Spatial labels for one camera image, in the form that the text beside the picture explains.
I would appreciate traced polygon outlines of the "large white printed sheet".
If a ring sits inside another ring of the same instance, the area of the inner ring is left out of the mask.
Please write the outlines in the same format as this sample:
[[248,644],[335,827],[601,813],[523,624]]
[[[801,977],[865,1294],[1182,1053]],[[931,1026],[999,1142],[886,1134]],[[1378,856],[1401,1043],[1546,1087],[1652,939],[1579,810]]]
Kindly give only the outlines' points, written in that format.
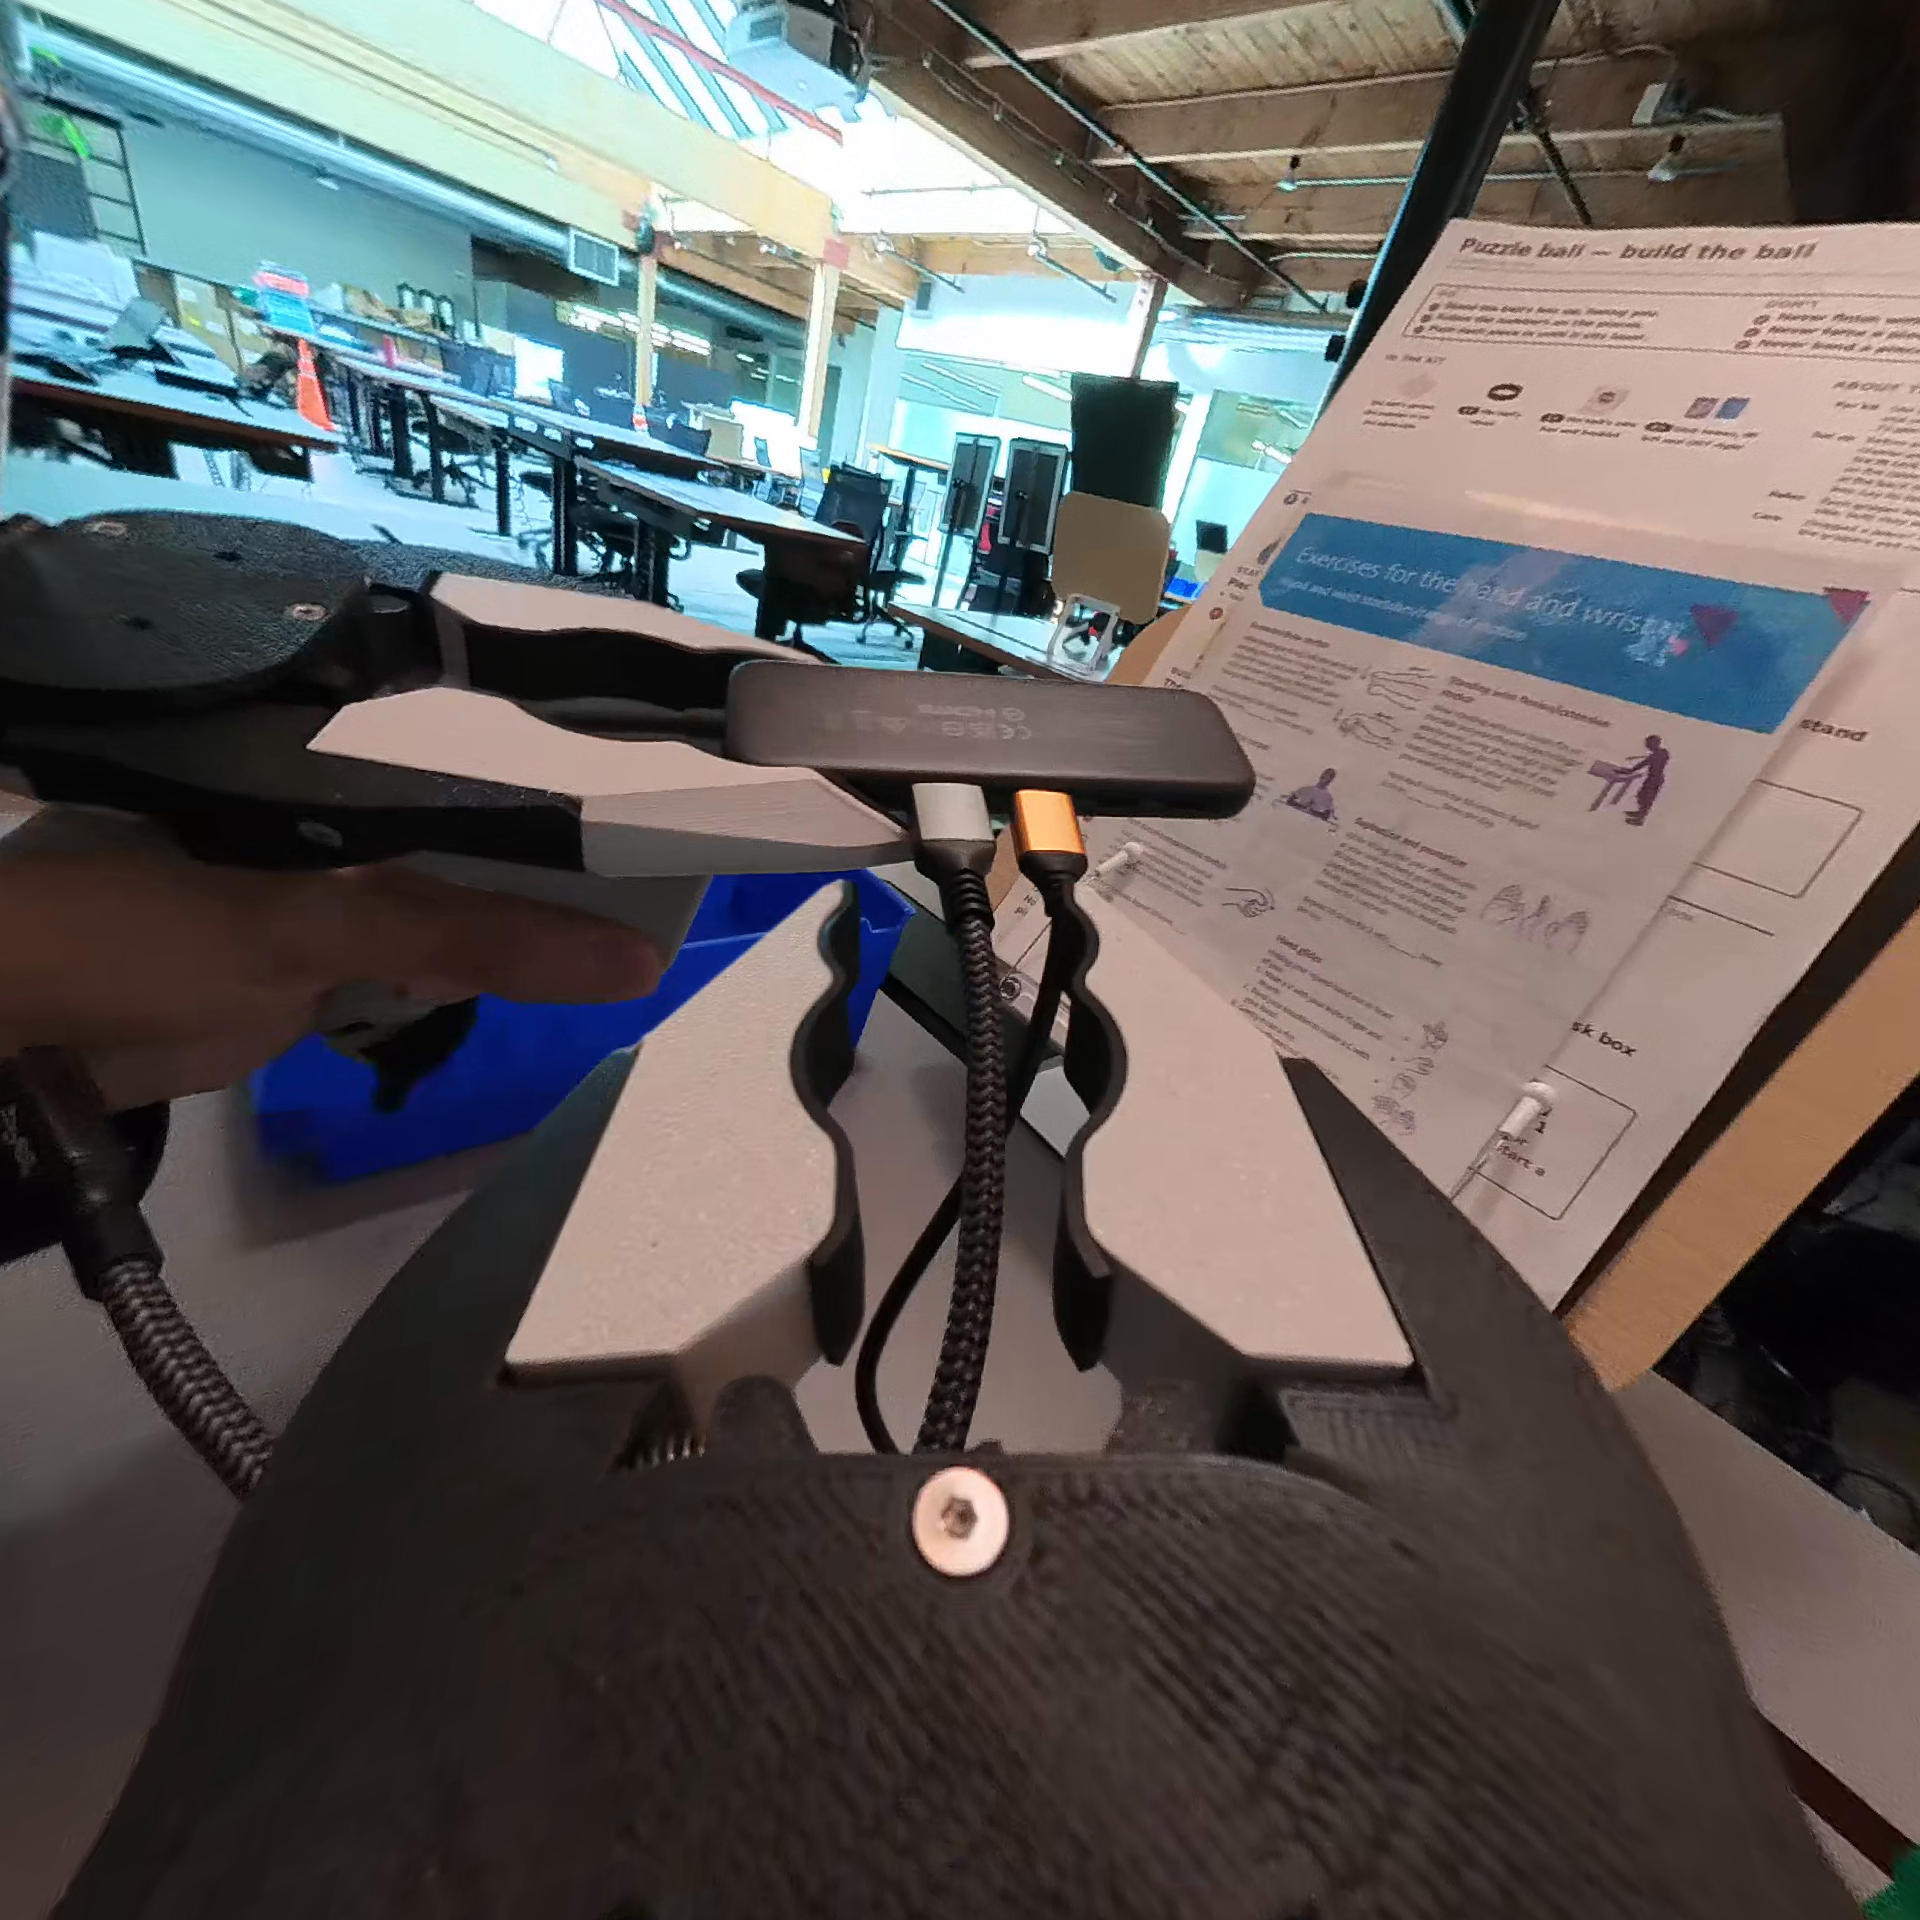
[[1343,477],[1858,539],[1916,592],[1916,229],[1453,223],[1275,492]]

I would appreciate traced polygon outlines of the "black office chair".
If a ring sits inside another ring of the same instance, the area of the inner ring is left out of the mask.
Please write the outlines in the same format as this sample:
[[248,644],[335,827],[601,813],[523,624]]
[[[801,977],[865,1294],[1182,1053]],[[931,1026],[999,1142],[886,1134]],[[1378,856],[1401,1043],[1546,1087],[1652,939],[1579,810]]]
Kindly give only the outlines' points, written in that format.
[[901,627],[886,602],[903,583],[906,544],[886,482],[862,469],[832,469],[816,510],[803,532],[763,542],[763,566],[739,572],[755,592],[755,637],[801,640],[809,627],[876,620]]

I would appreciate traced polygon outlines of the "black tripod pole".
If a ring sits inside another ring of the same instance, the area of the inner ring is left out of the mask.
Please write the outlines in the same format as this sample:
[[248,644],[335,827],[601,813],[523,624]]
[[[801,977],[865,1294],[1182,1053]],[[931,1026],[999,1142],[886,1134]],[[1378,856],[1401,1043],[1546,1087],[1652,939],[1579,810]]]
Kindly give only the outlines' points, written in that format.
[[1465,219],[1525,100],[1556,3],[1439,3],[1453,69],[1369,283],[1385,320],[1451,219]]

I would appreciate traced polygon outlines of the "blue plastic bin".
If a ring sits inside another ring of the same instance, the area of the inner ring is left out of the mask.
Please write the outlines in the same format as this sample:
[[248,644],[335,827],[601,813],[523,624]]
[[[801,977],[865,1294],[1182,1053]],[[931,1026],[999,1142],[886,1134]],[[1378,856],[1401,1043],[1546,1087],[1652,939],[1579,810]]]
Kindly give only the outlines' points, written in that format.
[[421,1166],[532,1132],[602,1056],[651,1033],[779,924],[821,876],[719,876],[649,996],[605,1004],[486,996],[469,1036],[396,1110],[373,1072],[302,1039],[248,1076],[263,1157],[321,1183]]

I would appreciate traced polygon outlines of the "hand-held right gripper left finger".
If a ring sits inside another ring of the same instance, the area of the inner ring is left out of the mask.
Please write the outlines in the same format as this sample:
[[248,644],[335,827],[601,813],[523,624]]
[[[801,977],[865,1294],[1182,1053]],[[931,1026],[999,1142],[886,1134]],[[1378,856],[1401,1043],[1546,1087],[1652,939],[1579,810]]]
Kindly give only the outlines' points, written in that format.
[[738,1380],[796,1384],[852,1357],[865,1250],[832,1104],[856,933],[856,889],[828,880],[638,1043],[508,1380],[655,1380],[706,1424]]

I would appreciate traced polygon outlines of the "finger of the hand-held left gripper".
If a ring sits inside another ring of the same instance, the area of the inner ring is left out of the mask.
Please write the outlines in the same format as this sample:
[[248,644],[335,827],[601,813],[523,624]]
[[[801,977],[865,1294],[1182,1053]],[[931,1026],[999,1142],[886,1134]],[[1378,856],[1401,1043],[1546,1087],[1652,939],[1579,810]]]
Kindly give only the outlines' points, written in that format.
[[666,604],[552,583],[442,572],[425,589],[442,680],[521,704],[626,699],[719,707],[751,660],[816,666],[775,640],[743,637]]
[[909,856],[906,827],[811,767],[578,733],[491,693],[345,704],[308,747],[575,799],[582,869],[601,876],[853,872]]

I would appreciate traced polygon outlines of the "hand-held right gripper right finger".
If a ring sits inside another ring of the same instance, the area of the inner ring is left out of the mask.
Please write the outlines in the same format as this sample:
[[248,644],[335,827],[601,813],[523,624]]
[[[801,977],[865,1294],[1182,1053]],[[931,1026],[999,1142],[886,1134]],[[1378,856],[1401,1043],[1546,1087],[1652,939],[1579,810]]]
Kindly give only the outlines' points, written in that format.
[[1286,1060],[1095,893],[1075,949],[1055,1327],[1109,1443],[1332,1443],[1419,1414],[1419,1357]]

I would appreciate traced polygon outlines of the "tall black board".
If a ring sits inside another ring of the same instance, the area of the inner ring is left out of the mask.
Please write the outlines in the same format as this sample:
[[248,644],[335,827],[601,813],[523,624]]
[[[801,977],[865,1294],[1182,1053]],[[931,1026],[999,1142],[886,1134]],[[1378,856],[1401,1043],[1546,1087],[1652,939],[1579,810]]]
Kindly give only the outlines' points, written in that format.
[[1075,370],[1069,414],[1069,492],[1161,510],[1179,436],[1179,386]]

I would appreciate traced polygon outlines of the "person's left hand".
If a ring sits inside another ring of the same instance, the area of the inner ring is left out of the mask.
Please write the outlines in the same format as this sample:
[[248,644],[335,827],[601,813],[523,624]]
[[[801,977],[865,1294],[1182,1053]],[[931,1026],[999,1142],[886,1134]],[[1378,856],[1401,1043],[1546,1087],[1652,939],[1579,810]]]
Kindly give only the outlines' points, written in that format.
[[402,869],[252,873],[146,849],[3,859],[3,1060],[66,1050],[111,1110],[219,1092],[349,984],[421,1003],[618,1003],[643,933]]

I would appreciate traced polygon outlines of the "wooden display board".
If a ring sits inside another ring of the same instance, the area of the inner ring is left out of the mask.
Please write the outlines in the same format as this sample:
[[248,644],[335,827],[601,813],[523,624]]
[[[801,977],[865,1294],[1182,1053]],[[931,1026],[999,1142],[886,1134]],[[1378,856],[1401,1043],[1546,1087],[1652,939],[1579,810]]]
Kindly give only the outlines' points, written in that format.
[[1916,594],[1838,663],[1458,1204],[1626,1384],[1916,1079]]

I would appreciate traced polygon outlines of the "dark grey slim hub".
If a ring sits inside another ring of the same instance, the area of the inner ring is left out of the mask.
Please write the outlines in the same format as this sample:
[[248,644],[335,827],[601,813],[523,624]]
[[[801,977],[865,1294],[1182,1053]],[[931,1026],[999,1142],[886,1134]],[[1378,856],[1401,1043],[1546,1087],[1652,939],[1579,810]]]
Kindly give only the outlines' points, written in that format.
[[888,810],[909,810],[918,786],[949,782],[991,807],[1049,792],[1082,816],[1211,822],[1258,792],[1211,696],[1049,677],[751,660],[729,680],[723,754],[816,770]]

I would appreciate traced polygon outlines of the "wooden back document stand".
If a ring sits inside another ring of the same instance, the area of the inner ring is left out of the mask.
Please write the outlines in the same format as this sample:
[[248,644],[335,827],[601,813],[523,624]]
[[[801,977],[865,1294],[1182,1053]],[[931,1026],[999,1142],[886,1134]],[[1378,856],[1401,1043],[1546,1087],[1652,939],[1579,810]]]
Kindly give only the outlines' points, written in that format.
[[1046,666],[1102,680],[1126,637],[1162,612],[1168,519],[1102,494],[1069,492],[1055,517]]

